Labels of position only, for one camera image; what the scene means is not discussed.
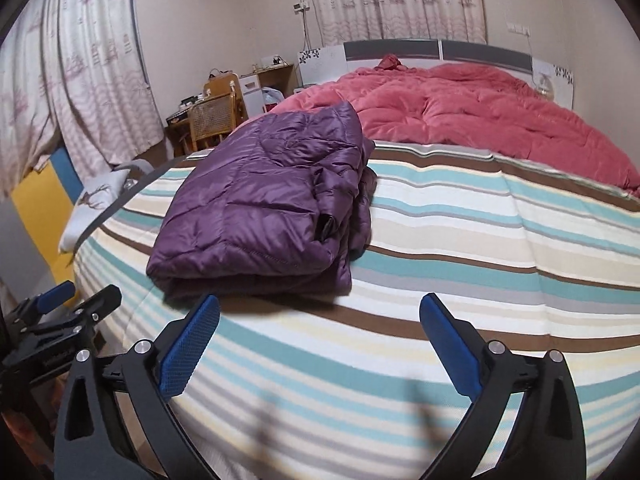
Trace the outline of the purple quilted down jacket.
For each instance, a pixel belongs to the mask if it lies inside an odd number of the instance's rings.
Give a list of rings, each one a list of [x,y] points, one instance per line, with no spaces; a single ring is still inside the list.
[[[171,298],[346,294],[372,235],[373,150],[347,102],[242,125],[178,188],[146,274]]]

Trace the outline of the white deer print pillow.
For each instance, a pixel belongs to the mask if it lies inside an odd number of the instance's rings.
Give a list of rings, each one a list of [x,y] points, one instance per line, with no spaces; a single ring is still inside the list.
[[[137,182],[130,176],[132,172],[146,176],[152,170],[153,166],[145,159],[136,159],[117,166],[107,174],[91,178],[76,200],[70,220],[58,242],[58,252],[72,252],[90,224],[114,204],[128,186]]]

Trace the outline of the striped bed sheet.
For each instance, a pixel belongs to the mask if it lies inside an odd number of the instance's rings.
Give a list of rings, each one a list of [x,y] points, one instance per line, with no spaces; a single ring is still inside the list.
[[[172,407],[229,479],[415,479],[468,401],[419,322],[428,292],[486,339],[561,351],[587,474],[639,418],[639,202],[520,160],[379,143],[372,240],[345,296],[226,298]]]

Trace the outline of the white patterned side curtain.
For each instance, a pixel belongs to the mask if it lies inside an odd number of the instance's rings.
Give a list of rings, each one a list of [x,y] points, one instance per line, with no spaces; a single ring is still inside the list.
[[[1,194],[58,143],[87,181],[163,138],[134,0],[29,0],[1,46]]]

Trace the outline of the wooden wicker chair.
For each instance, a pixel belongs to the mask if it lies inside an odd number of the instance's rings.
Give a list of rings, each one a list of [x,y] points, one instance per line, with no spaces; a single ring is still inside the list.
[[[240,82],[235,73],[209,78],[203,90],[204,99],[194,104],[188,113],[194,152],[219,144],[246,119]]]

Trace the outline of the wooden bedside desk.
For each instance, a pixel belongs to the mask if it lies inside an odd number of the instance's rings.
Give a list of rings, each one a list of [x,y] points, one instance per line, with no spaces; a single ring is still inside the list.
[[[174,155],[214,148],[243,122],[268,112],[266,90],[278,90],[286,98],[296,84],[294,65],[288,63],[258,68],[245,76],[224,72],[210,77],[198,96],[166,119],[165,132]]]

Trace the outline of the red quilted comforter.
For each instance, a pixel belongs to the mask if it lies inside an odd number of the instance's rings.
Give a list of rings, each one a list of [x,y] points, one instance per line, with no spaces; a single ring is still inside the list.
[[[356,110],[372,140],[478,148],[639,193],[638,169],[604,133],[494,66],[407,67],[389,54],[275,110],[316,112],[341,102]]]

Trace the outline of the grey white headboard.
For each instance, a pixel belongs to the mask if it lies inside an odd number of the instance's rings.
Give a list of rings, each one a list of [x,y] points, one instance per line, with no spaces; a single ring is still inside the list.
[[[374,67],[385,55],[393,54],[408,67],[433,68],[444,63],[491,65],[525,81],[534,88],[535,68],[554,69],[555,104],[571,110],[574,101],[574,75],[570,70],[534,58],[528,53],[491,47],[488,44],[433,39],[377,39],[347,41],[337,46],[302,51],[298,68],[302,85],[323,84],[361,67]]]

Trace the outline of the white patterned window curtain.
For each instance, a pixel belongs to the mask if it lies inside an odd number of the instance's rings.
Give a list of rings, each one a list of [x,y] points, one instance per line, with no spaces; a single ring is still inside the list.
[[[312,0],[326,46],[375,39],[486,44],[483,0]]]

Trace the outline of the yellow blue wall panel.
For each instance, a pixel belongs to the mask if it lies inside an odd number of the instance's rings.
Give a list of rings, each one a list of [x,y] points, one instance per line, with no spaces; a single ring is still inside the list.
[[[81,191],[61,145],[1,203],[1,283],[15,300],[74,278],[73,255],[58,243]]]

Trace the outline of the white wall socket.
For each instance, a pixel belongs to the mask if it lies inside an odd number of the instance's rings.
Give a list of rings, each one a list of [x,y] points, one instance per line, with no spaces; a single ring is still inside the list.
[[[526,27],[524,25],[507,22],[506,23],[506,29],[511,34],[517,34],[517,35],[521,35],[521,36],[524,36],[524,37],[527,37],[527,38],[530,37],[530,30],[529,30],[528,27]]]

